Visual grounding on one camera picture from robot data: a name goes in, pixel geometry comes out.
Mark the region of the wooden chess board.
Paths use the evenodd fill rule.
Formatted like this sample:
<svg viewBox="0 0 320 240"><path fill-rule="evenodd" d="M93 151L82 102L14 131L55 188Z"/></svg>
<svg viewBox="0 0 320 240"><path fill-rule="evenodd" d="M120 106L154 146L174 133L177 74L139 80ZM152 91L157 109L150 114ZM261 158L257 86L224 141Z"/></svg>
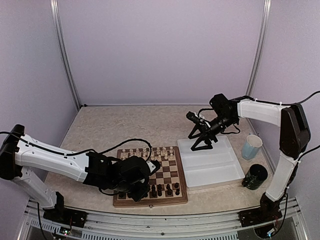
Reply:
<svg viewBox="0 0 320 240"><path fill-rule="evenodd" d="M150 156L151 160L160 162L160 169L149 177L150 190L147 197L138 202L129 198L125 193L124 198L119 195L113 197L113 206L116 208L138 208L155 206L172 206L186 204L188 202L187 184L181 161L180 151L177 146L154 147ZM176 195L175 183L179 183L180 194ZM162 196L150 197L152 185L156 186L158 194L158 185L162 186ZM171 185L172 195L167 194L167 184Z"/></svg>

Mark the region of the black chess piece eleventh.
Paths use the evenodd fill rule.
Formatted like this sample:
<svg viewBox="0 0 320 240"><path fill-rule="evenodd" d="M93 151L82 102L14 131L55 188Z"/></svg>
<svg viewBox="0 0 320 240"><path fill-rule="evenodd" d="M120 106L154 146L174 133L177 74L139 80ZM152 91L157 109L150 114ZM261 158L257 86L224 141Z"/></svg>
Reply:
<svg viewBox="0 0 320 240"><path fill-rule="evenodd" d="M172 195L172 193L173 193L173 191L169 188L169 189L167 189L167 195L168 196L171 196Z"/></svg>

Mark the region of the white plastic tray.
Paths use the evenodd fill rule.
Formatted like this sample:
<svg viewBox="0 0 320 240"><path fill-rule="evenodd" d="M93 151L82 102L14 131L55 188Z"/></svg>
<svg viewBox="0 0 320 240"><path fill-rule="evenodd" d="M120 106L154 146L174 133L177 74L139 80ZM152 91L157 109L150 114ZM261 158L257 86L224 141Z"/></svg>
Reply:
<svg viewBox="0 0 320 240"><path fill-rule="evenodd" d="M245 174L227 136L213 149L192 151L193 139L177 141L188 191L240 183Z"/></svg>

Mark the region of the black chess piece twelfth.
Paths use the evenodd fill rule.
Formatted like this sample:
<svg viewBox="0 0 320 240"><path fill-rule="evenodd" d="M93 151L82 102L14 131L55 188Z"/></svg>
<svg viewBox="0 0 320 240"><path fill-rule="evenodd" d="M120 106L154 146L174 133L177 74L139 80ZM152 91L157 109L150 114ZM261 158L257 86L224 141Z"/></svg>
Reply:
<svg viewBox="0 0 320 240"><path fill-rule="evenodd" d="M179 188L176 189L175 194L176 194L177 196L180 194L180 189L179 189Z"/></svg>

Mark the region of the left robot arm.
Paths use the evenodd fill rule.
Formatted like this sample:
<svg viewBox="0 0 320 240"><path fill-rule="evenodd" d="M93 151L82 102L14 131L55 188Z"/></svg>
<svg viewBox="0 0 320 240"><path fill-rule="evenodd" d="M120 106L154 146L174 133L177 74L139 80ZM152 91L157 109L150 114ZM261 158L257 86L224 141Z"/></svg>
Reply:
<svg viewBox="0 0 320 240"><path fill-rule="evenodd" d="M64 197L49 189L32 168L63 175L84 185L96 187L107 196L128 194L135 202L147 196L150 176L161 165L157 160L132 155L121 160L94 149L70 151L40 142L25 134L17 124L1 134L6 138L0 147L0 177L23 187L39 206L63 223L70 218Z"/></svg>

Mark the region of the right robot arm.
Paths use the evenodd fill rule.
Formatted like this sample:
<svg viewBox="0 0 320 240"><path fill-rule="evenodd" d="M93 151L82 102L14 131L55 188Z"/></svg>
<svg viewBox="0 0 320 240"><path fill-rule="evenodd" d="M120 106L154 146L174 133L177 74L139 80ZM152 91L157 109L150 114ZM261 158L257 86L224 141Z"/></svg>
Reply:
<svg viewBox="0 0 320 240"><path fill-rule="evenodd" d="M279 217L280 202L294 180L300 157L311 139L311 132L304 109L300 103L282 104L241 96L227 99L216 94L209 102L216 118L206 120L200 113L189 111L186 118L194 123L189 139L195 139L192 151L211 150L218 141L217 134L231 125L239 124L240 118L253 119L276 125L280 128L279 161L271 184L261 196L256 218L266 222L272 216Z"/></svg>

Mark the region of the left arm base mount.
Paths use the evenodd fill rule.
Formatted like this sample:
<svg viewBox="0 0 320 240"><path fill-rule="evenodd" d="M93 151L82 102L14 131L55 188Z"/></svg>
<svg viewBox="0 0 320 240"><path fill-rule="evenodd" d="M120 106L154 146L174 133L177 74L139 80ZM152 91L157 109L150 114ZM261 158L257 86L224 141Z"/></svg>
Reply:
<svg viewBox="0 0 320 240"><path fill-rule="evenodd" d="M85 211L63 208L58 209L45 209L43 217L46 220L50 220L70 227L83 228L87 219L87 213Z"/></svg>

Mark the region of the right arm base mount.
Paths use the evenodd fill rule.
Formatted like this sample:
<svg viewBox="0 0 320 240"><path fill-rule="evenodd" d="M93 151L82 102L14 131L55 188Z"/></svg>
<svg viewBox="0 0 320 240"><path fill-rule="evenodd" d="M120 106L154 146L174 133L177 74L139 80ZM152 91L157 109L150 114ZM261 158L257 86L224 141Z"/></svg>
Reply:
<svg viewBox="0 0 320 240"><path fill-rule="evenodd" d="M243 228L270 222L276 218L280 219L283 216L280 210L263 212L259 208L243 210L240 211L238 215Z"/></svg>

